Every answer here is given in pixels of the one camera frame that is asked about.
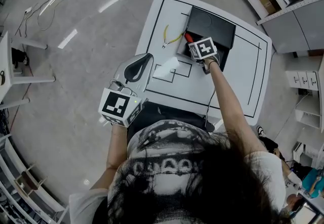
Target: white drawer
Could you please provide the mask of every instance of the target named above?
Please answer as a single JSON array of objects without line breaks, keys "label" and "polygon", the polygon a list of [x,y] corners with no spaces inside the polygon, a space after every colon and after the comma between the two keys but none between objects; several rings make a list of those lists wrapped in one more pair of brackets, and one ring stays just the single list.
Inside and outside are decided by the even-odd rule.
[{"label": "white drawer", "polygon": [[307,74],[309,89],[317,91],[318,86],[317,86],[316,73],[315,72],[307,72],[306,74]]},{"label": "white drawer", "polygon": [[290,87],[300,88],[299,76],[296,71],[286,71]]},{"label": "white drawer", "polygon": [[298,71],[300,87],[303,89],[309,89],[307,75],[305,71]]}]

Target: glossy floor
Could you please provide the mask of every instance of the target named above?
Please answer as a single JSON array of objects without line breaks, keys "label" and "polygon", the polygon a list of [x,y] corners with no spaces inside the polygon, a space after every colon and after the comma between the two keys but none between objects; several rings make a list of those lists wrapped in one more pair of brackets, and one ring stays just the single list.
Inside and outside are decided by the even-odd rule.
[{"label": "glossy floor", "polygon": [[[24,11],[46,0],[6,0],[0,7],[0,24],[15,33]],[[51,75],[54,83],[33,84],[27,96],[31,103],[10,110],[13,141],[28,163],[36,162],[46,186],[63,202],[87,190],[105,167],[110,125],[102,127],[97,112],[104,87],[117,66],[134,55],[152,0],[56,0],[39,17],[28,20],[27,35],[46,42],[46,51],[28,48],[34,75]],[[257,27],[257,16],[245,0],[202,0],[232,13]],[[51,27],[47,28],[53,16]],[[25,25],[21,35],[25,34]],[[290,54],[275,54],[260,116],[260,123],[274,139],[288,119],[297,95],[287,87],[285,61]],[[27,85],[11,89],[6,100],[22,98]],[[291,118],[277,140],[289,157],[298,131]]]}]

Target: pliers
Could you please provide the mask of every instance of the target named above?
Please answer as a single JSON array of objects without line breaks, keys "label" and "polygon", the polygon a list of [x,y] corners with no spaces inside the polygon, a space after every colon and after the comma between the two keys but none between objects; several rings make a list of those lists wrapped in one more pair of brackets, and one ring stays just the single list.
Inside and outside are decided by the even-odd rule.
[{"label": "pliers", "polygon": [[165,29],[164,29],[164,33],[163,33],[164,43],[163,43],[162,49],[164,49],[168,44],[171,44],[171,43],[177,41],[177,40],[180,39],[181,36],[183,35],[183,33],[181,33],[181,34],[178,36],[178,38],[176,38],[176,39],[174,39],[174,40],[171,40],[171,41],[167,42],[167,29],[168,29],[168,26],[169,26],[169,25],[167,25],[167,26],[165,27]]}]

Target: white table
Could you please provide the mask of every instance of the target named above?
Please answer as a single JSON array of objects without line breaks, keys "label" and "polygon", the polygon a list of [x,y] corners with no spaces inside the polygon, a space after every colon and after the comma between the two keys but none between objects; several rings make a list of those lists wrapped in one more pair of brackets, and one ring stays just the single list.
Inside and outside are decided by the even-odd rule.
[{"label": "white table", "polygon": [[[55,77],[29,77],[29,76],[15,76],[14,66],[12,64],[12,54],[11,54],[11,42],[16,41],[25,45],[37,47],[40,49],[46,49],[47,45],[39,43],[34,40],[29,40],[26,38],[10,36],[8,32],[6,32],[5,36],[2,38],[0,42],[0,72],[5,72],[6,82],[4,85],[0,85],[0,101],[2,101],[9,91],[9,89],[14,84],[25,84],[25,83],[41,83],[41,82],[54,82]],[[29,103],[29,99],[23,99],[19,101],[14,101],[8,104],[4,104],[0,106],[0,110],[5,108],[18,106],[22,104]]]},{"label": "white table", "polygon": [[[233,48],[224,75],[234,90],[250,125],[257,124],[267,87],[271,39],[243,20],[198,0],[154,0],[144,25],[136,54],[151,53],[154,65],[146,94],[151,102],[206,114],[214,91],[212,78],[189,58],[176,54],[180,41],[162,49],[163,31],[173,39],[183,32],[192,6],[204,9],[236,25]],[[164,76],[156,72],[159,65],[170,70]],[[209,116],[222,118],[216,95]]]}]

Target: teal object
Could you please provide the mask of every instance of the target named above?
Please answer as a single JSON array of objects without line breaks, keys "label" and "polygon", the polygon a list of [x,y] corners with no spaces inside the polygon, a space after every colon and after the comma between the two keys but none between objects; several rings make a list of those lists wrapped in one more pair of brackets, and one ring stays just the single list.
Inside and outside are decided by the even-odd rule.
[{"label": "teal object", "polygon": [[[315,168],[313,168],[308,173],[308,175],[304,178],[303,187],[305,188],[305,190],[307,190],[307,191],[310,190],[310,188],[312,187],[313,183],[315,182],[316,177],[320,173],[320,171],[321,170],[316,170]],[[322,177],[322,179],[317,182],[317,184],[315,185],[314,192],[312,194],[310,194],[310,196],[312,198],[316,198],[317,196],[320,195],[320,193],[322,192],[323,189],[324,189],[324,177]]]}]

